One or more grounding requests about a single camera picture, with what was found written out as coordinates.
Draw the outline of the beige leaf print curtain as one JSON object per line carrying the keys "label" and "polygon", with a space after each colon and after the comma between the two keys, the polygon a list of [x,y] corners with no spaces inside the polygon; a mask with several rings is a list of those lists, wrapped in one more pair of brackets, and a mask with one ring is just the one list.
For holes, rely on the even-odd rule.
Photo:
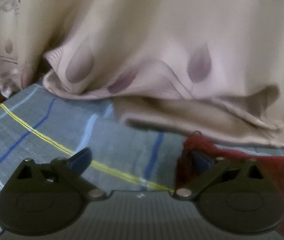
{"label": "beige leaf print curtain", "polygon": [[0,91],[112,98],[127,124],[284,147],[284,0],[0,0]]}

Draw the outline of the dark red knitted sweater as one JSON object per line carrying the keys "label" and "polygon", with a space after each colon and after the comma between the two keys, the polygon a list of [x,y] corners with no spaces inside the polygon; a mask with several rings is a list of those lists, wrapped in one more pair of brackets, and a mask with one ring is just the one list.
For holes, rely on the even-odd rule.
{"label": "dark red knitted sweater", "polygon": [[[256,158],[284,196],[283,156],[252,155],[232,148],[221,148],[199,134],[187,137],[183,143],[183,151],[177,160],[175,171],[175,189],[185,186],[199,176],[199,161],[195,160],[196,152],[211,159],[223,157],[235,163],[243,163],[250,158]],[[278,232],[284,236],[284,219]]]}

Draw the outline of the blue plaid bed sheet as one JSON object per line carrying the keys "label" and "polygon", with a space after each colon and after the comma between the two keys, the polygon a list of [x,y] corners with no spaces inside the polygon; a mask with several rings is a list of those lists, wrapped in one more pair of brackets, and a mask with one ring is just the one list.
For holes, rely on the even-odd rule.
{"label": "blue plaid bed sheet", "polygon": [[184,138],[175,130],[162,134],[157,159],[146,177],[159,135],[158,126],[118,123],[110,100],[61,99],[32,85],[0,106],[0,187],[23,158],[49,161],[81,146],[90,147],[94,157],[85,176],[103,189],[171,187]]}

